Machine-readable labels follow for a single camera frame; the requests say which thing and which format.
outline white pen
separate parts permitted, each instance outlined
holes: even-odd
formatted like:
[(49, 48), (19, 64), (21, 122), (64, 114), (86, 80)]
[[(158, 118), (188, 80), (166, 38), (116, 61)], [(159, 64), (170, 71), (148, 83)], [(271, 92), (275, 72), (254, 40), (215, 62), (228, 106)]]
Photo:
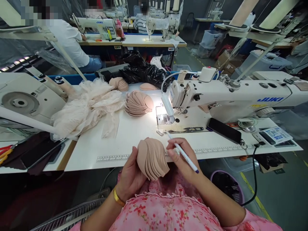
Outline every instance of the white pen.
[[(173, 137), (170, 135), (169, 132), (167, 132), (167, 135), (169, 136), (170, 139), (173, 139)], [(190, 166), (196, 173), (199, 173), (198, 168), (195, 166), (195, 164), (192, 162), (192, 160), (188, 157), (188, 155), (184, 152), (184, 150), (181, 148), (181, 146), (178, 145), (177, 143), (175, 143), (175, 146), (176, 146), (177, 149), (180, 151), (180, 153), (182, 154), (182, 156), (185, 158), (185, 160), (187, 161), (187, 163), (189, 164), (189, 166)]]

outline measuring ruler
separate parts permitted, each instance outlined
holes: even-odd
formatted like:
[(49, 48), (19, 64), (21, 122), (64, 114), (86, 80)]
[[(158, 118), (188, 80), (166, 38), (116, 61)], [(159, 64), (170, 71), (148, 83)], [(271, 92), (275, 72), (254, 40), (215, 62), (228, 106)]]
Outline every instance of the measuring ruler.
[[(248, 149), (253, 149), (255, 146), (248, 145)], [(234, 151), (234, 150), (243, 150), (240, 146), (231, 146), (231, 147), (219, 147), (219, 148), (203, 148), (203, 149), (194, 149), (195, 154), (201, 155), (211, 152), (220, 152), (220, 151)], [(116, 162), (116, 161), (127, 161), (130, 154), (123, 155), (108, 155), (108, 156), (98, 156), (96, 163), (106, 163), (106, 162)]]

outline pink floral dress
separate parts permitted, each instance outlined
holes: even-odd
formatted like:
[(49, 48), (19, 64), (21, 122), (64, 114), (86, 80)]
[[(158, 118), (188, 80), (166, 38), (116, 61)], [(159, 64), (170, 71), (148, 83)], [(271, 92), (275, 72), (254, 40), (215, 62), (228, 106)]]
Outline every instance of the pink floral dress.
[[(216, 216), (206, 207), (197, 190), (181, 174), (176, 180), (164, 177), (146, 181), (134, 198), (122, 208), (110, 230), (125, 231), (281, 231), (282, 229), (248, 210), (237, 226), (221, 227)], [(79, 231), (80, 223), (71, 231)]]

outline scissors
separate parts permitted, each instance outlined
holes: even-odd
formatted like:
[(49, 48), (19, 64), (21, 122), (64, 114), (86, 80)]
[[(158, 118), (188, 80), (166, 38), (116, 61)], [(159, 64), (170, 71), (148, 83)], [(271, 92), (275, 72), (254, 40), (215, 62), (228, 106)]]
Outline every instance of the scissors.
[(12, 153), (13, 149), (16, 148), (17, 145), (25, 142), (27, 139), (28, 137), (21, 141), (18, 141), (14, 145), (9, 145), (9, 146), (0, 148), (0, 165), (7, 159), (8, 155)]

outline blue jeans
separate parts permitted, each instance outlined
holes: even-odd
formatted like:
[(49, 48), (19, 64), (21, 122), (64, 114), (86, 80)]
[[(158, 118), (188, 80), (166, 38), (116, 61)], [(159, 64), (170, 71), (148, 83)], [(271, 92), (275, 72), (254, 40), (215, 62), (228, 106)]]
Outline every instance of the blue jeans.
[(101, 61), (100, 58), (90, 57), (89, 64), (84, 67), (79, 67), (82, 73), (94, 73), (99, 69), (106, 68), (106, 63)]

